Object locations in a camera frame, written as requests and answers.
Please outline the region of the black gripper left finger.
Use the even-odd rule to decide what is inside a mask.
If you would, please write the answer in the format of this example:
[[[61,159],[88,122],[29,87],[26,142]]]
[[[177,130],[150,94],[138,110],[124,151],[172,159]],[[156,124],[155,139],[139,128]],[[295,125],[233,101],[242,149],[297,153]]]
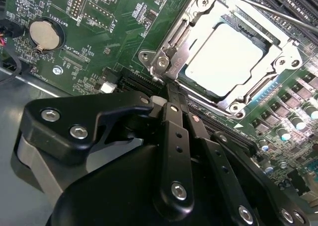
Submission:
[[[190,155],[177,89],[167,84],[153,97],[125,91],[31,101],[14,156],[55,207],[72,183],[138,147],[181,146]]]

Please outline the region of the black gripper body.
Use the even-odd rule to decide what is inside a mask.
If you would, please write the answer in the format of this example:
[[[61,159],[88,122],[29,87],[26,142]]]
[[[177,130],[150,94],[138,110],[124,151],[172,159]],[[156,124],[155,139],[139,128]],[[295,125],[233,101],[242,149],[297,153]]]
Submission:
[[[192,162],[189,151],[138,147],[72,183],[51,226],[238,226],[239,204],[221,176]]]

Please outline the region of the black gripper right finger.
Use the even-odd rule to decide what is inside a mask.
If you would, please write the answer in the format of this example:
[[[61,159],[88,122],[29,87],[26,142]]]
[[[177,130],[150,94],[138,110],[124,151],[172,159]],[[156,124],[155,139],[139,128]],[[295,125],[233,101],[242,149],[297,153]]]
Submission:
[[[212,175],[212,207],[221,226],[309,226],[310,220],[266,174],[223,132],[209,135],[188,108],[187,92],[177,89],[195,149]]]

